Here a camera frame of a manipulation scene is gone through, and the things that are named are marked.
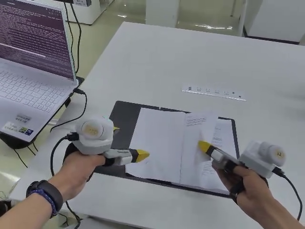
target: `human hand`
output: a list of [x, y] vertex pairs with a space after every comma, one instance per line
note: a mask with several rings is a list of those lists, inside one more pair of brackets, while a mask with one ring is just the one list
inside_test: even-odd
[[104, 164], [104, 156], [88, 156], [79, 151], [74, 152], [64, 160], [60, 171], [49, 180], [49, 183], [60, 191], [65, 202], [82, 191], [95, 167]]
[[275, 199], [273, 198], [267, 184], [256, 172], [237, 166], [233, 170], [235, 174], [229, 175], [222, 169], [217, 169], [214, 166], [213, 168], [229, 191], [236, 183], [238, 183], [240, 177], [243, 178], [245, 191], [237, 195], [237, 204], [254, 220], [257, 221], [259, 213], [262, 212], [266, 205], [274, 202]]

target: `white paper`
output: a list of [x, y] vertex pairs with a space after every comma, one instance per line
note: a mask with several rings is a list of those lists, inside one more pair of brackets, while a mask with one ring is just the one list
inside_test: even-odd
[[126, 165], [136, 177], [179, 183], [185, 113], [142, 108], [130, 148], [148, 151], [140, 163]]
[[[236, 158], [236, 149], [231, 120], [217, 120], [215, 133], [211, 144]], [[207, 190], [213, 190], [217, 191], [218, 193], [228, 194], [227, 189], [221, 182], [215, 170], [212, 168], [212, 161], [203, 163], [199, 186]]]
[[212, 141], [217, 119], [218, 116], [212, 112], [186, 115], [180, 184], [200, 187], [204, 162], [210, 157], [202, 153], [198, 141]]

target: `power strip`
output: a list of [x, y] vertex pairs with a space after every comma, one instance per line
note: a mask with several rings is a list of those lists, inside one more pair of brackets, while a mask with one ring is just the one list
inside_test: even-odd
[[242, 93], [232, 90], [213, 89], [211, 87], [200, 87], [186, 84], [182, 87], [182, 91], [194, 94], [203, 94], [227, 99], [234, 99], [238, 101], [247, 101]]

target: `laptop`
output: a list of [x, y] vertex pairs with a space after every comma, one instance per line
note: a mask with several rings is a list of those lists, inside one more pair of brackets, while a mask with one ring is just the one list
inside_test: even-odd
[[0, 0], [0, 132], [31, 142], [77, 84], [61, 8]]

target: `floor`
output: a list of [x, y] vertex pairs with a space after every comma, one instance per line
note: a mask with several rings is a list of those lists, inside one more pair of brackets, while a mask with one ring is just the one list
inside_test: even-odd
[[[188, 30], [216, 32], [236, 35], [239, 23], [241, 0], [237, 0], [235, 14], [230, 16], [234, 0], [181, 0], [179, 17], [176, 27]], [[115, 0], [97, 21], [92, 25], [81, 25], [81, 58], [78, 76], [86, 78], [107, 44], [118, 30], [123, 21], [145, 23], [145, 0]], [[71, 24], [74, 37], [78, 36], [78, 27]], [[46, 140], [50, 127], [46, 127], [35, 141], [39, 148]], [[34, 157], [29, 149], [17, 150], [25, 164], [29, 164]], [[0, 142], [0, 198], [8, 195], [13, 185], [19, 180], [25, 170], [16, 153]], [[55, 218], [44, 227], [58, 228]]]

